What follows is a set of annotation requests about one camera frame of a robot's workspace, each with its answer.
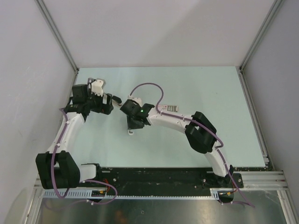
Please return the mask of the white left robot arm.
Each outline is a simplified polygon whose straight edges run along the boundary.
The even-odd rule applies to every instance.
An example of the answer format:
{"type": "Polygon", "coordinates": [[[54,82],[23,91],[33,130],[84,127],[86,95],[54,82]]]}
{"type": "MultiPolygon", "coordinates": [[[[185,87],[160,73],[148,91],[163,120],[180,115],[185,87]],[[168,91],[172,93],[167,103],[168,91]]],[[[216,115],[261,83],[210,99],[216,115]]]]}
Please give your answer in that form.
{"type": "Polygon", "coordinates": [[[52,145],[47,152],[36,156],[36,166],[44,189],[76,188],[85,180],[95,187],[102,184],[103,174],[98,172],[99,164],[80,164],[73,159],[71,152],[90,112],[109,115],[114,108],[113,102],[122,103],[119,97],[104,93],[104,85],[103,80],[93,79],[88,84],[72,87],[72,96],[61,109],[64,119],[52,145]]]}

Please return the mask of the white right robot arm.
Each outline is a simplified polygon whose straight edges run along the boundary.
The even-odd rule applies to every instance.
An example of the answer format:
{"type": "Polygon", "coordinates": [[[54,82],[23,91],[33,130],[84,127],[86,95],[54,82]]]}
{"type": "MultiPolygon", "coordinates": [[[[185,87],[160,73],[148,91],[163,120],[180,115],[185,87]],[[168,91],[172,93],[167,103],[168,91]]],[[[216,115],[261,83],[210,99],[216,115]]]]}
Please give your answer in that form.
{"type": "Polygon", "coordinates": [[[162,126],[183,133],[191,148],[203,154],[212,166],[215,182],[227,187],[233,180],[233,167],[227,163],[220,148],[224,146],[216,135],[216,129],[201,112],[184,116],[166,113],[151,104],[139,105],[128,99],[120,110],[127,116],[128,131],[142,129],[145,126],[162,126]]]}

